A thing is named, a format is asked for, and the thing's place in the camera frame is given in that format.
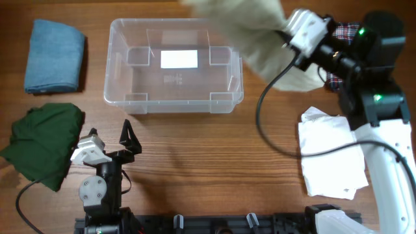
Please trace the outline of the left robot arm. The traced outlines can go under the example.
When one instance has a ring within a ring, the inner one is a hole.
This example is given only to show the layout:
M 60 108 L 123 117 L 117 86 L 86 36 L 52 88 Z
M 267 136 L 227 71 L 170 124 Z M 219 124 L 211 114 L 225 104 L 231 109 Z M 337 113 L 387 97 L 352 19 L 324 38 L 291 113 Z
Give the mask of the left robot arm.
M 107 153 L 105 143 L 92 128 L 88 135 L 80 138 L 71 161 L 96 169 L 96 174 L 86 178 L 79 187 L 83 202 L 84 219 L 75 221 L 75 233 L 110 234 L 144 233 L 143 225 L 128 207 L 122 207 L 122 179 L 128 178 L 122 169 L 124 164 L 135 161 L 142 153 L 142 146 L 134 134 L 129 120 L 125 120 L 119 144 L 124 149 Z

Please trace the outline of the white garment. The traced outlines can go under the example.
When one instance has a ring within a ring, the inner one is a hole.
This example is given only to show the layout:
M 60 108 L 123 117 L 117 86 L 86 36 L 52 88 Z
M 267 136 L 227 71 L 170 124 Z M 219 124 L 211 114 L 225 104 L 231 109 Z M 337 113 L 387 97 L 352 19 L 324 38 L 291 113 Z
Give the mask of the white garment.
M 298 136 L 302 174 L 309 196 L 353 200 L 356 190 L 369 185 L 360 146 L 308 156 L 356 141 L 344 116 L 330 116 L 310 107 L 301 115 Z

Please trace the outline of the cream cloth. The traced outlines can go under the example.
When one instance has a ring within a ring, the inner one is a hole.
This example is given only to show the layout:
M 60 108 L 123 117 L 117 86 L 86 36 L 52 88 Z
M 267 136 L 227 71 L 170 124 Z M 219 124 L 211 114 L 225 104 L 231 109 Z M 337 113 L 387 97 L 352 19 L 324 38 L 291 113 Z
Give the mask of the cream cloth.
M 212 26 L 236 47 L 253 72 L 266 83 L 282 91 L 308 92 L 323 87 L 317 66 L 306 71 L 294 66 L 294 60 L 280 59 L 285 17 L 277 0 L 182 0 L 197 16 Z

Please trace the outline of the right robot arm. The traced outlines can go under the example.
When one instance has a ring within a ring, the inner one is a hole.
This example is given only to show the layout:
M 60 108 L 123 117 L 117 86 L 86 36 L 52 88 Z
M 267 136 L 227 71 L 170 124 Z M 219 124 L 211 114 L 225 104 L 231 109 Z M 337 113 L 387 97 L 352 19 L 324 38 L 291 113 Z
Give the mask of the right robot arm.
M 382 233 L 415 232 L 415 159 L 410 110 L 393 79 L 406 42 L 396 15 L 365 15 L 351 43 L 334 37 L 335 20 L 295 10 L 282 33 L 296 53 L 294 65 L 316 64 L 340 78 L 339 104 L 361 146 L 378 206 Z

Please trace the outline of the plaid shirt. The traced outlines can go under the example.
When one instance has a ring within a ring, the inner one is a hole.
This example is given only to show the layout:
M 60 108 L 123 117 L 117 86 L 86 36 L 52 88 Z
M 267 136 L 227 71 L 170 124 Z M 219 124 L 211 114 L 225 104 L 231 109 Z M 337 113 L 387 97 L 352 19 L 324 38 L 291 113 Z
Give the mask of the plaid shirt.
M 338 23 L 332 36 L 336 39 L 351 44 L 354 39 L 355 34 L 359 28 L 359 23 L 350 22 L 350 23 Z M 330 72 L 326 72 L 326 82 L 325 88 L 331 92 L 338 92 L 343 81 Z

